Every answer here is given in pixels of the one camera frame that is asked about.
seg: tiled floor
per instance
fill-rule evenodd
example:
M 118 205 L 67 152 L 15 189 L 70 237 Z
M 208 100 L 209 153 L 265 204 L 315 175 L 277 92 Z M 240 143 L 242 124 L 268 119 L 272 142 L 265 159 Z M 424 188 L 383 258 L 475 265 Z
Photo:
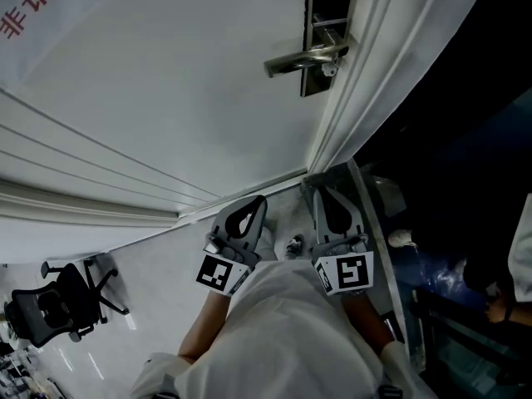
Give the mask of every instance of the tiled floor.
M 131 315 L 106 312 L 109 323 L 97 325 L 81 342 L 64 334 L 42 348 L 39 359 L 66 393 L 76 399 L 125 398 L 150 353 L 177 352 L 207 295 L 194 277 L 211 224 L 202 220 L 118 249 L 92 267 L 95 282 L 108 268 L 118 268 L 120 276 L 109 282 L 114 292 L 104 294 Z M 266 225 L 276 233 L 277 255 L 295 234 L 312 242 L 313 222 L 299 188 L 268 198 Z M 9 265 L 0 268 L 0 294 L 7 299 L 15 288 L 41 287 L 54 278 L 42 279 L 39 264 Z

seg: white cloth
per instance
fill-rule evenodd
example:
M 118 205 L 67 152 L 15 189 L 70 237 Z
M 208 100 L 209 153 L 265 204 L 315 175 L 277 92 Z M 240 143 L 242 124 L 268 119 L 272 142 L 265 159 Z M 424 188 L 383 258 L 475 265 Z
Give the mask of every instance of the white cloth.
M 532 302 L 532 194 L 528 194 L 508 255 L 515 300 Z
M 339 298 L 325 295 L 310 261 L 260 263 L 232 304 L 206 354 L 194 365 L 152 355 L 131 397 L 378 397 L 383 365 L 349 324 Z M 382 355 L 393 363 L 394 384 L 409 389 L 403 397 L 436 397 L 427 386 L 416 389 L 423 382 L 409 368 L 403 345 L 390 343 Z

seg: black office chair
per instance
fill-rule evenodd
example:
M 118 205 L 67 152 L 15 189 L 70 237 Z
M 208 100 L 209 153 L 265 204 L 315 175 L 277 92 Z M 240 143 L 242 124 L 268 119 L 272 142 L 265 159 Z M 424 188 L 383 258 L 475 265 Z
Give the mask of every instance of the black office chair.
M 81 337 L 94 331 L 96 323 L 107 323 L 100 303 L 120 315 L 129 314 L 127 308 L 120 309 L 101 296 L 104 285 L 111 276 L 117 276 L 118 271 L 112 269 L 95 286 L 89 270 L 92 262 L 92 259 L 83 262 L 88 286 L 73 264 L 50 268 L 45 262 L 41 267 L 42 277 L 58 272 L 56 281 L 39 289 L 14 290 L 12 301 L 6 304 L 4 312 L 15 334 L 35 347 L 42 347 L 62 333 L 69 333 L 72 341 L 79 342 Z

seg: sneaker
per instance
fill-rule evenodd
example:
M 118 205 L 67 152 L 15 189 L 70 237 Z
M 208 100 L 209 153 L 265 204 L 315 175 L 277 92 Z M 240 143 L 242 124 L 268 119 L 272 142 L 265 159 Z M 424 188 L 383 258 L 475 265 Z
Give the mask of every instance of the sneaker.
M 407 229 L 394 230 L 388 236 L 388 243 L 394 248 L 399 249 L 405 245 L 417 247 L 416 243 L 412 242 L 412 231 Z
M 289 259 L 295 259 L 300 256 L 303 252 L 303 237 L 301 235 L 296 235 L 288 241 L 286 246 L 286 256 Z

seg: white door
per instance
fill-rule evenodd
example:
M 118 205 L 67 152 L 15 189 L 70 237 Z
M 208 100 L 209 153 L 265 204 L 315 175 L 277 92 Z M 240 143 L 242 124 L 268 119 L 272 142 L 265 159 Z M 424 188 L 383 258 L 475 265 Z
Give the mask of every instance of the white door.
M 263 67 L 304 2 L 109 0 L 0 96 L 2 177 L 176 211 L 304 170 L 328 94 Z

